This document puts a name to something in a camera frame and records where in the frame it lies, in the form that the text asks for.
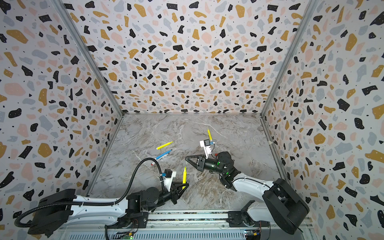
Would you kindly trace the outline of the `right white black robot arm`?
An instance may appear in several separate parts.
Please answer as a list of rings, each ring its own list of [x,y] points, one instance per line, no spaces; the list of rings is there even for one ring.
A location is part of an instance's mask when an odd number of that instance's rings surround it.
[[[229,211],[230,227],[255,227],[260,222],[275,223],[285,233],[293,235],[309,213],[307,203],[285,180],[264,181],[249,177],[235,168],[235,161],[229,152],[221,152],[215,158],[192,155],[185,158],[200,172],[205,170],[218,174],[220,183],[227,189],[243,192],[262,200],[260,208],[254,200],[240,211]]]

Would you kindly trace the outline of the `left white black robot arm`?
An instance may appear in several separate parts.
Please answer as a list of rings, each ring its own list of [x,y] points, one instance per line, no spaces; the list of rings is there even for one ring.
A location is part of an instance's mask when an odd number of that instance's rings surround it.
[[[77,196],[74,189],[64,190],[40,200],[28,234],[50,237],[61,227],[83,224],[100,224],[109,229],[144,229],[151,211],[168,201],[177,204],[188,187],[189,184],[172,182],[170,189],[160,191],[151,187],[129,194],[121,202]]]

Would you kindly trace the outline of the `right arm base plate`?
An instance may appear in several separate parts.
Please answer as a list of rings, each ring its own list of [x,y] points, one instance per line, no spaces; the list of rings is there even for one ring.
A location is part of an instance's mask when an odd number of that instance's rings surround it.
[[[240,228],[240,227],[259,227],[260,222],[254,221],[247,212],[241,211],[229,211],[228,219],[226,220],[229,223],[231,228]]]

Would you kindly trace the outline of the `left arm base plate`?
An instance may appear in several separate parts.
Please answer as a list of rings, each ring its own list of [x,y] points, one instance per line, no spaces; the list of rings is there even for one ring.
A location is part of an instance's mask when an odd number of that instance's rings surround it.
[[[118,218],[117,222],[108,225],[108,229],[122,229],[125,227],[132,229],[145,229],[149,218],[148,212],[140,212],[135,214],[125,214]]]

